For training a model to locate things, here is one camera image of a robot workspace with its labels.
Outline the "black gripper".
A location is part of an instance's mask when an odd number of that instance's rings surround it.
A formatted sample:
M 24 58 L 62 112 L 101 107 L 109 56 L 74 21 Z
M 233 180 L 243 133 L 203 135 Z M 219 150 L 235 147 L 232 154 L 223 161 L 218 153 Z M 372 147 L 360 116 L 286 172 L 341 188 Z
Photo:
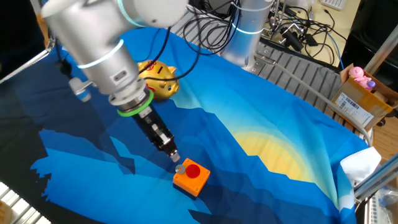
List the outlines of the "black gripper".
M 164 151 L 173 162 L 178 162 L 180 160 L 173 134 L 168 127 L 166 127 L 162 118 L 152 105 L 149 105 L 137 115 L 134 115 L 133 118 L 148 140 L 159 151 Z

